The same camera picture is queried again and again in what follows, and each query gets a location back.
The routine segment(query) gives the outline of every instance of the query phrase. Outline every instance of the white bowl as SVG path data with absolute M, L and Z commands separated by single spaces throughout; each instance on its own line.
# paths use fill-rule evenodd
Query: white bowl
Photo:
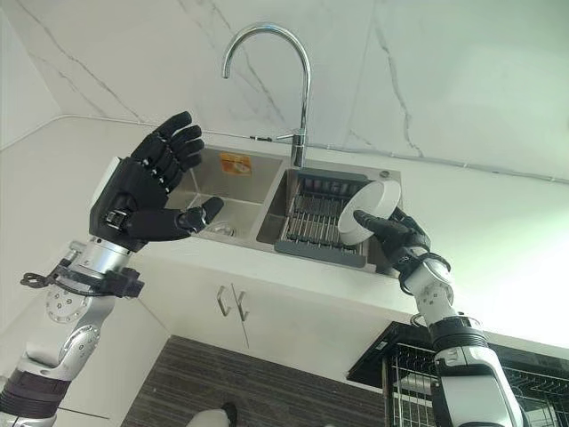
M 374 181 L 359 190 L 344 207 L 338 220 L 338 231 L 344 245 L 357 245 L 373 234 L 356 222 L 354 211 L 361 210 L 388 219 L 395 211 L 399 198 L 401 186 L 397 181 Z

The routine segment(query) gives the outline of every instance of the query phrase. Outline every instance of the label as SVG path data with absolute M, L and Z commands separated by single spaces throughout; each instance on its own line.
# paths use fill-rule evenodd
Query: label
M 221 170 L 230 175 L 251 176 L 251 158 L 243 154 L 221 153 Z

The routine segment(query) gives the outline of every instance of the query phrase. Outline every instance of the dark floor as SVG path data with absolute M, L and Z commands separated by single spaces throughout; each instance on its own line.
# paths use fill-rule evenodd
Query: dark floor
M 185 427 L 226 401 L 237 405 L 240 426 L 383 425 L 380 394 L 174 336 L 123 427 Z

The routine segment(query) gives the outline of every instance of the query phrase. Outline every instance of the double sink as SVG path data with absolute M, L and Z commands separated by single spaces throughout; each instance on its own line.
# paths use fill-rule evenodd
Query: double sink
M 209 197 L 221 197 L 223 209 L 198 237 L 383 270 L 385 258 L 375 239 L 344 246 L 334 221 L 359 188 L 369 181 L 387 179 L 400 181 L 400 175 L 386 169 L 311 160 L 306 168 L 292 169 L 288 157 L 208 148 L 202 151 L 202 163 L 172 192 L 167 207 L 187 209 Z

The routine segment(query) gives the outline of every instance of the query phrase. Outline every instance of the sink drain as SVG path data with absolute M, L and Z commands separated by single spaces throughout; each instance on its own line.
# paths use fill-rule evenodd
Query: sink drain
M 235 236 L 235 227 L 233 227 L 229 222 L 215 222 L 205 229 L 205 231 L 221 234 L 222 236 Z

